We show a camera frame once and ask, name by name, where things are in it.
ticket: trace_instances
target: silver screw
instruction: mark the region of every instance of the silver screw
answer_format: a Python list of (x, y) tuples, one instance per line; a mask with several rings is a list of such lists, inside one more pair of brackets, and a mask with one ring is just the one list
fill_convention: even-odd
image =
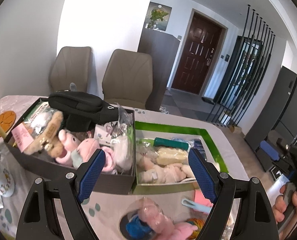
[(71, 178), (73, 178), (74, 177), (74, 173), (72, 173), (72, 172), (69, 172), (68, 174), (66, 174), (66, 176), (65, 176), (67, 179), (71, 179)]
[(228, 174), (226, 172), (221, 172), (219, 175), (223, 179), (227, 179), (228, 178)]
[(253, 181), (255, 184), (258, 184), (258, 183), (259, 183), (259, 179), (256, 178), (256, 177), (252, 178), (252, 181)]
[(36, 184), (40, 184), (42, 181), (43, 181), (42, 178), (37, 178), (37, 179), (35, 180), (35, 183), (36, 183)]

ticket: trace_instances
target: person's arm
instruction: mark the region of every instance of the person's arm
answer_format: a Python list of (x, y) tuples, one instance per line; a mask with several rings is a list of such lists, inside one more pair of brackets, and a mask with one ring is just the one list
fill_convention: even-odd
[[(281, 187), (280, 193), (283, 194), (284, 191), (285, 191), (285, 185)], [(280, 240), (285, 239), (285, 237), (289, 234), (289, 232), (292, 230), (294, 225), (297, 223), (297, 192), (296, 191), (292, 196), (292, 202), (293, 202), (293, 205), (295, 206), (295, 214), (290, 220), (290, 222), (288, 223), (288, 225), (285, 227), (285, 229), (280, 233), (279, 235)], [(286, 207), (287, 206), (283, 200), (283, 196), (282, 195), (278, 196), (275, 200), (275, 205), (272, 207), (276, 223), (282, 222), (284, 220), (285, 216), (283, 215), (283, 213), (285, 212)]]

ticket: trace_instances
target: chair backrest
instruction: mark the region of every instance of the chair backrest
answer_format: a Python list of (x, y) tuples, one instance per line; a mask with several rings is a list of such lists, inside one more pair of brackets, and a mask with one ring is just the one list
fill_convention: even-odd
[(87, 92), (91, 53), (91, 47), (61, 48), (50, 69), (49, 82), (52, 91), (69, 90), (73, 82), (78, 91)]
[(104, 100), (120, 98), (145, 104), (153, 89), (152, 57), (116, 49), (106, 68), (102, 87)]

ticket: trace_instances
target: tablecloth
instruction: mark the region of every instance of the tablecloth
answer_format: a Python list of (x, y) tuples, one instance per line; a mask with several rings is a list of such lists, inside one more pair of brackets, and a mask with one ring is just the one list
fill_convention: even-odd
[[(0, 99), (0, 114), (7, 110), (13, 110), (17, 115), (17, 121), (38, 98), (38, 96), (6, 96)], [(213, 124), (142, 109), (134, 109), (134, 111), (135, 120), (137, 121), (206, 129), (226, 163), (229, 174), (235, 179), (249, 179), (234, 149), (222, 131)], [(16, 184), (12, 197), (3, 198), (4, 208), (0, 209), (0, 230), (15, 236), (26, 196), (34, 179), (38, 176), (25, 171), (18, 164), (1, 138), (0, 150), (2, 151), (1, 161), (13, 175)], [(198, 216), (193, 210), (181, 205), (183, 198), (192, 199), (193, 196), (194, 191), (187, 191), (150, 195), (149, 197), (158, 203), (166, 215), (173, 218), (175, 222), (180, 222), (190, 217)], [(141, 195), (111, 195), (93, 192), (90, 198), (84, 201), (82, 207), (99, 239), (123, 239), (119, 231), (119, 221), (132, 204), (142, 197)], [(60, 200), (55, 200), (55, 205), (65, 239), (73, 239), (68, 229)], [(237, 207), (238, 202), (235, 201), (232, 208), (234, 217), (237, 213)]]

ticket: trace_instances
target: black waist bag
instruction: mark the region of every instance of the black waist bag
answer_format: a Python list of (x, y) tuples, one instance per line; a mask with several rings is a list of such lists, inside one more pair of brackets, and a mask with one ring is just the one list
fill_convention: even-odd
[(68, 115), (66, 128), (72, 132), (90, 131), (96, 124), (118, 120), (117, 107), (85, 92), (58, 91), (51, 93), (48, 101), (50, 107)]

